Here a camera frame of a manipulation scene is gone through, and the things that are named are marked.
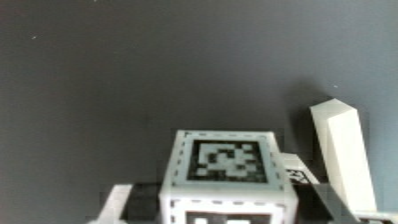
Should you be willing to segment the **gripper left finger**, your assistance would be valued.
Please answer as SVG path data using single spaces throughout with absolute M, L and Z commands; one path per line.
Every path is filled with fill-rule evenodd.
M 100 215 L 85 224 L 128 224 L 121 219 L 128 197 L 132 193 L 132 184 L 116 184 L 107 197 Z

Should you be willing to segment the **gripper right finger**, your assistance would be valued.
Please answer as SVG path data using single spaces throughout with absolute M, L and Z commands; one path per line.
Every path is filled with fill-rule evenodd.
M 332 186 L 329 184 L 315 184 L 313 189 L 331 215 L 329 224 L 361 224 Z

